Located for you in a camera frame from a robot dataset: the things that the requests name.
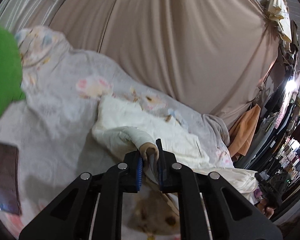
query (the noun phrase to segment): bedsheet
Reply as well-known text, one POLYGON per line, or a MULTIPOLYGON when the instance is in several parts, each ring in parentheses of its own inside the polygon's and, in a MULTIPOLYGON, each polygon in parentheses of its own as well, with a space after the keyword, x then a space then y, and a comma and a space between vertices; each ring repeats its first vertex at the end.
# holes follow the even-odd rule
MULTIPOLYGON (((138 101, 154 115, 173 116, 182 127, 198 136, 211 163, 233 167, 226 148, 229 134, 220 118, 209 118, 206 123, 215 125, 203 129, 206 115, 135 82, 102 54, 73 49, 62 33, 38 26, 21 30, 16 39, 22 56, 22 89, 26 100, 12 103, 0 119, 0 141, 19 148, 22 215, 0 212, 1 221, 16 238, 80 173, 102 173, 115 164, 91 135, 98 101, 105 94, 138 101)), ((146 239, 153 231, 163 234, 157 239, 173 239, 171 234, 178 233, 177 224, 165 226, 166 217, 173 214, 155 195, 147 187, 137 196, 124 195, 122 239, 146 239), (149 218, 146 229, 141 225, 143 232, 136 230, 140 225, 133 222, 140 201, 144 202, 145 198, 140 200, 142 195, 150 198, 146 203, 148 208, 163 210, 157 217, 149 218)))

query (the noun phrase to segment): pillow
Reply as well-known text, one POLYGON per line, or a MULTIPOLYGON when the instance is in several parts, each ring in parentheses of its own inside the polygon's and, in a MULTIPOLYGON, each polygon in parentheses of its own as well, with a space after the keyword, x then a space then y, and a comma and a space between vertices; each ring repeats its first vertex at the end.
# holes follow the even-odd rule
POLYGON ((25 98, 20 89, 22 65, 13 35, 0 27, 0 117, 11 101, 25 98))

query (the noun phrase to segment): beige curtain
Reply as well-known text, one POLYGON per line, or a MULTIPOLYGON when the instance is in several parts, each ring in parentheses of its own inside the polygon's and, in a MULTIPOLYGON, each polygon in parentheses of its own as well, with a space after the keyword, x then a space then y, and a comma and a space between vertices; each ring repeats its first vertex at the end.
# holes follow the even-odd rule
POLYGON ((279 41, 256 0, 66 0, 50 27, 228 127, 258 94, 279 41))

